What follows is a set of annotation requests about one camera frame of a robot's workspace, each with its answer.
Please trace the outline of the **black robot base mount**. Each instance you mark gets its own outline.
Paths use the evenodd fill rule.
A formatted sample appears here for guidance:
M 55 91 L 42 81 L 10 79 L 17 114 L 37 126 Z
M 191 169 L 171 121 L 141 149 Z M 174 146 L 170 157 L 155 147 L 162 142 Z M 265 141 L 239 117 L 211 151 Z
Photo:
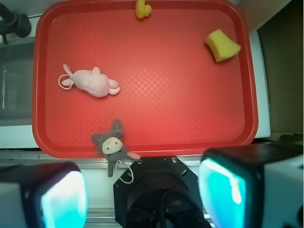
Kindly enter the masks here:
M 203 213 L 198 176 L 177 157 L 134 162 L 114 190 L 114 218 L 123 228 L 210 228 Z

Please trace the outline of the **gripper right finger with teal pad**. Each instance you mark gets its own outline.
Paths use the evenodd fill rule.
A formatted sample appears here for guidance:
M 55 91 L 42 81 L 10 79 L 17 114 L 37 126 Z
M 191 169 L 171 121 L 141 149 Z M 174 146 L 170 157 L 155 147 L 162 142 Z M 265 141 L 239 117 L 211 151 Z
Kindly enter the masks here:
M 301 228 L 304 149 L 292 143 L 211 148 L 200 161 L 199 193 L 218 228 Z

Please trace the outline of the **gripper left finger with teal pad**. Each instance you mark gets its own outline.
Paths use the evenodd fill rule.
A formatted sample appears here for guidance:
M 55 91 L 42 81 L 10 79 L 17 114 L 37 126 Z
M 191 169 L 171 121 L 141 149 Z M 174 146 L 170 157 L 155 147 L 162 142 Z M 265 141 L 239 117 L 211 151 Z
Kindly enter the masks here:
M 2 228 L 83 228 L 87 211 L 86 178 L 73 162 L 0 170 Z

